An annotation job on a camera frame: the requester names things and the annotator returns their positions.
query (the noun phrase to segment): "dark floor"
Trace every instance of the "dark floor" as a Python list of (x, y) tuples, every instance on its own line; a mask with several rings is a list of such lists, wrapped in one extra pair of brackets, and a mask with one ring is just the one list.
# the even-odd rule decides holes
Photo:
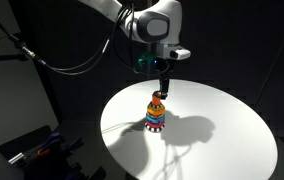
[[(105, 148), (102, 136), (99, 131), (99, 124), (94, 121), (74, 122), (64, 121), (56, 131), (66, 138), (67, 141), (76, 140), (82, 137), (86, 142), (84, 147), (75, 152), (69, 158), (69, 163), (79, 162), (87, 175), (92, 175), (100, 166), (107, 173), (107, 180), (125, 180), (129, 179), (125, 171), (115, 162)], [(284, 180), (284, 143), (276, 137), (278, 145), (278, 164), (270, 180)]]

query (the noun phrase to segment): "colorful stacking toy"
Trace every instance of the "colorful stacking toy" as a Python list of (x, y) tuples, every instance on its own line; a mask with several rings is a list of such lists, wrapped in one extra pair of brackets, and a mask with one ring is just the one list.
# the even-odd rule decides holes
[(165, 127), (165, 107), (161, 103), (160, 94), (155, 91), (148, 105), (145, 128), (151, 132), (161, 132)]

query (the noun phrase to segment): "black background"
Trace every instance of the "black background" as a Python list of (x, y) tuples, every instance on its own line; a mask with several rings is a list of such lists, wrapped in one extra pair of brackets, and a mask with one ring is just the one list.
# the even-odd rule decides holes
[[(113, 22), (75, 0), (19, 2), (10, 0), (27, 45), (52, 66), (69, 67), (90, 58), (113, 27)], [(146, 7), (137, 2), (140, 9)], [(284, 130), (284, 0), (180, 2), (180, 44), (192, 55), (176, 63), (171, 78), (213, 86), (253, 107), (279, 58), (256, 112), (271, 128)], [(116, 39), (128, 59), (128, 38), (118, 33)], [(135, 58), (145, 50), (145, 45), (134, 43)], [(57, 116), (71, 121), (99, 120), (119, 90), (156, 79), (134, 74), (111, 49), (84, 75), (64, 76), (38, 65), (37, 69)]]

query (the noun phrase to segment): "table surface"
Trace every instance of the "table surface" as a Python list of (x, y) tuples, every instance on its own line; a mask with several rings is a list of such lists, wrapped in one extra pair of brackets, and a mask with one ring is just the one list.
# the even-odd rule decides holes
[(108, 102), (101, 133), (114, 159), (141, 180), (266, 180), (277, 163), (274, 137), (251, 108), (207, 85), (171, 80), (166, 127), (144, 127), (158, 80), (129, 86)]

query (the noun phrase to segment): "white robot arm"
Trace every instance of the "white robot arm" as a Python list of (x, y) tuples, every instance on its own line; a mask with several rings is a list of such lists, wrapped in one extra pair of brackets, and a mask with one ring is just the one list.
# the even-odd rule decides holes
[[(94, 8), (113, 22), (117, 21), (122, 5), (116, 0), (79, 0)], [(133, 13), (121, 25), (129, 36)], [(176, 0), (160, 0), (152, 7), (134, 12), (133, 40), (156, 43), (156, 56), (162, 59), (182, 60), (191, 53), (179, 45), (182, 7)]]

